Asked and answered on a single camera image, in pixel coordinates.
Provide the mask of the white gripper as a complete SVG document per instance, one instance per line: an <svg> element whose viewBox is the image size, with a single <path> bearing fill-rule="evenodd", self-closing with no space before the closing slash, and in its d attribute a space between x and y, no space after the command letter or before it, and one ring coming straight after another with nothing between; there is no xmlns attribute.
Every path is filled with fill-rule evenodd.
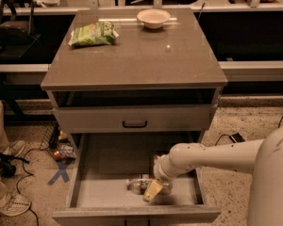
<svg viewBox="0 0 283 226"><path fill-rule="evenodd" d="M163 189L163 183L160 181L172 181L176 177L175 168L168 154L154 157L153 173L156 179L148 185L143 194L142 199L145 202L152 201Z"/></svg>

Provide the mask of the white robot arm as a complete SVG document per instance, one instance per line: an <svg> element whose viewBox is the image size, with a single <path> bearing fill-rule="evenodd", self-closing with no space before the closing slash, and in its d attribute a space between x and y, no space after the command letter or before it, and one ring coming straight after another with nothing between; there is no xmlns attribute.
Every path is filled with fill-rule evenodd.
<svg viewBox="0 0 283 226"><path fill-rule="evenodd" d="M251 174L247 226L283 226L283 126L259 140L212 147L177 143L154 160L154 180L143 199L152 201L165 182L199 167Z"/></svg>

